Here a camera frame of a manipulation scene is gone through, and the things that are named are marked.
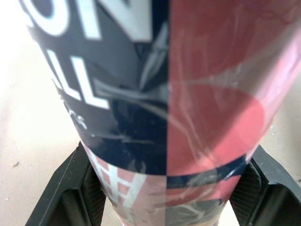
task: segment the white letter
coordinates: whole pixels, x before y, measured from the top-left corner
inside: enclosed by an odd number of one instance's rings
[[[132,41],[151,41],[150,0],[129,0],[129,6],[121,0],[98,1],[118,22]]]
[[[92,0],[76,0],[81,26],[87,39],[101,40],[95,3]]]
[[[51,0],[52,15],[48,18],[41,15],[32,0],[24,0],[24,4],[35,22],[50,35],[60,36],[65,33],[70,22],[67,0]]]
[[[84,60],[78,56],[71,56],[71,61],[85,102],[95,107],[109,109],[108,100],[93,95]]]
[[[49,49],[47,49],[46,51],[48,53],[49,59],[52,63],[52,66],[55,69],[57,77],[59,78],[65,93],[80,101],[81,98],[80,98],[79,92],[69,87],[69,85],[65,79],[65,75],[60,66],[60,63],[57,60],[55,52],[53,52],[52,50],[49,50]]]

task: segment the floor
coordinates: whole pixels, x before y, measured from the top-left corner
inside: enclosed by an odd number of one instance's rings
[[[40,50],[22,19],[15,20],[7,11],[0,9],[1,27],[6,31],[0,39],[0,222],[2,226],[23,226],[79,137]],[[261,144],[301,185],[300,100],[301,76]],[[235,226],[229,223],[235,220],[230,206],[222,217],[224,225]],[[121,225],[110,205],[106,205],[102,225]]]

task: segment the speck of dirt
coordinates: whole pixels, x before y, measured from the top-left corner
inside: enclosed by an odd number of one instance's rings
[[[20,162],[18,161],[16,164],[13,165],[13,168],[17,167],[20,164]]]

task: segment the plastic wrap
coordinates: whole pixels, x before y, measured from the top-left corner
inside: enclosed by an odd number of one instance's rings
[[[22,0],[125,226],[215,226],[300,70],[298,0]]]

